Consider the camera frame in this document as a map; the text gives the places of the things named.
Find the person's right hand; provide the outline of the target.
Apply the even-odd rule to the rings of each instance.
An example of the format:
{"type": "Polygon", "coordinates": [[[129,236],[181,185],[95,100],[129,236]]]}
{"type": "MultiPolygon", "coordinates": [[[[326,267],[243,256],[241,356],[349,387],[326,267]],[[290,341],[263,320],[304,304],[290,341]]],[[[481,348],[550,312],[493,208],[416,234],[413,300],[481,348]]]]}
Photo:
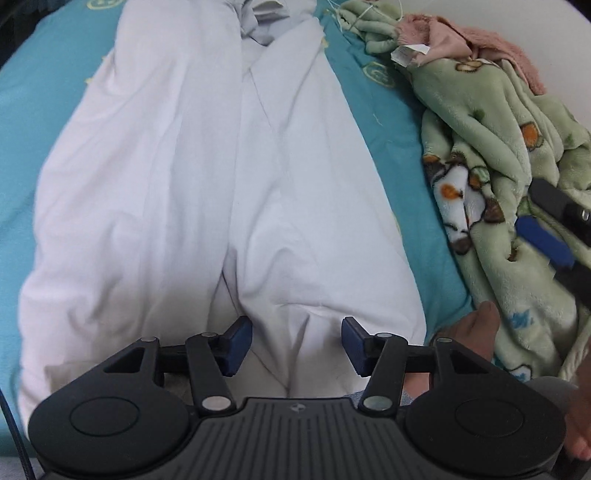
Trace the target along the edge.
{"type": "Polygon", "coordinates": [[[589,461],[591,456],[590,410],[590,385],[580,380],[579,388],[572,394],[565,416],[567,426],[565,447],[572,457],[582,461],[589,461]]]}

